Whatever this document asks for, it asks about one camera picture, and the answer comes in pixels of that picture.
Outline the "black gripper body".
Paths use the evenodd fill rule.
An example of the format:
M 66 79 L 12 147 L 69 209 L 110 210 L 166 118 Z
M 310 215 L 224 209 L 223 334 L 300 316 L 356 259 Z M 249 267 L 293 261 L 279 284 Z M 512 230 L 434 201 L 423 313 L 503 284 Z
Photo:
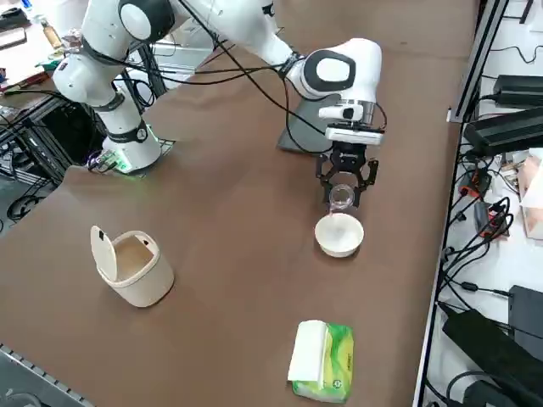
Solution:
M 366 146 L 335 146 L 330 160 L 336 170 L 360 170 L 366 163 Z

